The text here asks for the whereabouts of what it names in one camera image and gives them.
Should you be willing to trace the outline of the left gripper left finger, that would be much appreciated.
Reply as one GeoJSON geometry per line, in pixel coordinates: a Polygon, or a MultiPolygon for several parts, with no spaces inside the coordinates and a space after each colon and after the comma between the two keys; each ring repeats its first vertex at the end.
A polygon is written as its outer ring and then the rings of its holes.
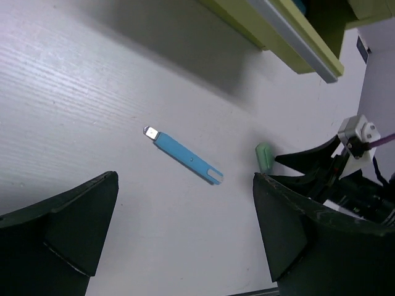
{"type": "Polygon", "coordinates": [[[118,174],[107,171],[1,215],[1,295],[85,295],[118,191],[118,174]]]}

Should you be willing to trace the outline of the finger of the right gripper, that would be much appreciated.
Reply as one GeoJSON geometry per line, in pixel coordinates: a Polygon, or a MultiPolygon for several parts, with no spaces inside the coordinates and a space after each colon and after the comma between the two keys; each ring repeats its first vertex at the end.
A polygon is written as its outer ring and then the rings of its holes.
{"type": "Polygon", "coordinates": [[[339,168],[333,166],[334,159],[331,156],[338,146],[339,137],[334,136],[326,143],[313,149],[277,155],[275,161],[303,174],[322,168],[337,175],[339,168]]]}

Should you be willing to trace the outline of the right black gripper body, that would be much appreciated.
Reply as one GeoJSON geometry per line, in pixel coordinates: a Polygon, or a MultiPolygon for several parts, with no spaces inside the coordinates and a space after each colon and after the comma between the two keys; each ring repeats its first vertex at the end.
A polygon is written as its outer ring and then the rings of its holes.
{"type": "Polygon", "coordinates": [[[357,215],[359,218],[394,226],[394,177],[384,179],[373,161],[376,183],[362,174],[362,170],[339,179],[340,170],[344,168],[344,157],[335,156],[333,166],[339,168],[337,175],[318,168],[300,176],[274,176],[273,179],[288,189],[320,204],[327,200],[357,215]]]}

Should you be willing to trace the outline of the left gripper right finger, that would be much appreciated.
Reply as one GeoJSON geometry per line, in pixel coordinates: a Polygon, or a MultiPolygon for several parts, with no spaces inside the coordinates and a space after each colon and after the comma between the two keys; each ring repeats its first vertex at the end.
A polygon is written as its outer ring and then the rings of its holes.
{"type": "Polygon", "coordinates": [[[256,173],[253,198],[281,295],[393,295],[394,229],[328,208],[256,173]]]}

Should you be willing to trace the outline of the green capped highlighter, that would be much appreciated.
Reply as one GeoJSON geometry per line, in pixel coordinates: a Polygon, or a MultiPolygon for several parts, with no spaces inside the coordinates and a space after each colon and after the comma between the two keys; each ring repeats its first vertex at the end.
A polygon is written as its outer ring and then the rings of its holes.
{"type": "Polygon", "coordinates": [[[257,162],[261,173],[270,173],[274,163],[272,148],[269,144],[261,142],[255,148],[257,162]]]}

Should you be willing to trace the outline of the blue highlighter pen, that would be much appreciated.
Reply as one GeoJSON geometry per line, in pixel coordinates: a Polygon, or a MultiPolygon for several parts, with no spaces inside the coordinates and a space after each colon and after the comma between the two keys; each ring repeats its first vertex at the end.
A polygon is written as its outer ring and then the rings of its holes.
{"type": "Polygon", "coordinates": [[[151,126],[144,127],[143,133],[153,141],[158,149],[205,179],[208,183],[213,185],[222,183],[223,174],[221,172],[168,134],[158,131],[151,126]]]}

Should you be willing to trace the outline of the drawer of chest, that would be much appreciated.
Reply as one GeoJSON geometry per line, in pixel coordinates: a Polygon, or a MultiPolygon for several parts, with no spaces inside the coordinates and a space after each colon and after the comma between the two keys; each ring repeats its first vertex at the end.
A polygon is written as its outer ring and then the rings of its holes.
{"type": "Polygon", "coordinates": [[[292,1],[201,1],[261,51],[273,52],[298,74],[315,72],[326,83],[344,73],[339,55],[292,1]]]}

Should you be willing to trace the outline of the green metal drawer chest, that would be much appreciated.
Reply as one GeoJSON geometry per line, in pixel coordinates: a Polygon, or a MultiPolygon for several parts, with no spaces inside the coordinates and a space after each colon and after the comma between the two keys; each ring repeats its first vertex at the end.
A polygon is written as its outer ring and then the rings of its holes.
{"type": "Polygon", "coordinates": [[[346,30],[394,17],[394,1],[202,1],[211,12],[297,74],[335,83],[346,30]]]}

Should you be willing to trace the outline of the blue capped highlighter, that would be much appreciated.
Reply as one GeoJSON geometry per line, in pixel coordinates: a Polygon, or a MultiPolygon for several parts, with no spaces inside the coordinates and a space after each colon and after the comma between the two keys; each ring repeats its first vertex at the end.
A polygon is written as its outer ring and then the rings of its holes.
{"type": "Polygon", "coordinates": [[[306,0],[293,0],[293,3],[301,11],[303,15],[307,13],[307,1],[306,0]]]}

